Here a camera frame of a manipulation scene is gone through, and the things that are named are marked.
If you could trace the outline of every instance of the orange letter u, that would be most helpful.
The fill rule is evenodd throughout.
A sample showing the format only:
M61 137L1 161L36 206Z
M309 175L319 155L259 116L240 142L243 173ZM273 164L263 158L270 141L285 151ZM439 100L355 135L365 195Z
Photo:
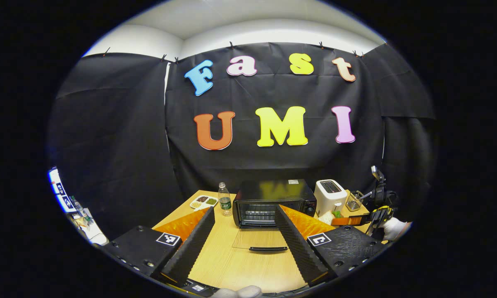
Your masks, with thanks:
M232 118L236 113L228 111L221 112L217 118L221 119L222 123L222 138L219 140L212 139L210 135L210 121L214 119L212 114L201 114L194 117L197 123L197 141L199 145L207 150L221 150L232 142Z

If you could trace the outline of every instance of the white toaster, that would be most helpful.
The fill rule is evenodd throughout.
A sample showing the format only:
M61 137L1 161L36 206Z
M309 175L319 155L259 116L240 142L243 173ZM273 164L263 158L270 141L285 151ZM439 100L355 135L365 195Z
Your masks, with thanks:
M316 182L316 214L328 211L340 211L346 203L347 192L335 180L326 179Z

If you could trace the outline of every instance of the cable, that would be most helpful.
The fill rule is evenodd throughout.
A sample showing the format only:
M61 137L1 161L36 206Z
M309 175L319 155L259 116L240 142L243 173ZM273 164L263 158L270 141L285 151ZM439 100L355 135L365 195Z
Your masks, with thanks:
M94 237L96 237L96 236L98 236L98 235L103 235L103 233L98 233L98 234L96 234L96 235L92 236L92 238L94 238Z

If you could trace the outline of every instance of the white wall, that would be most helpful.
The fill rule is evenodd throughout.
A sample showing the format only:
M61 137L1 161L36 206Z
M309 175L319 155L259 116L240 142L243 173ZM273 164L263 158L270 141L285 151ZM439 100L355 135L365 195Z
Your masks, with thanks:
M381 45L347 30L297 19L258 19L215 28L184 40L179 59L213 49L256 42L299 42L352 53Z
M85 54L137 53L174 61L179 56L183 40L162 30L141 25L120 25L98 40Z

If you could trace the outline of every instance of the food tray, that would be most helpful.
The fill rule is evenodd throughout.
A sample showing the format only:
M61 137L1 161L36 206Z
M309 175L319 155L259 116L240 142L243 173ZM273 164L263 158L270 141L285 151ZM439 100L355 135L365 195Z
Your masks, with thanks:
M218 198L216 197L211 197L211 196L198 196L197 198L195 198L191 203L190 203L190 207L192 207L193 209L195 208L199 208L199 207L202 207L203 205L205 205L204 207L214 207L217 202L219 201Z

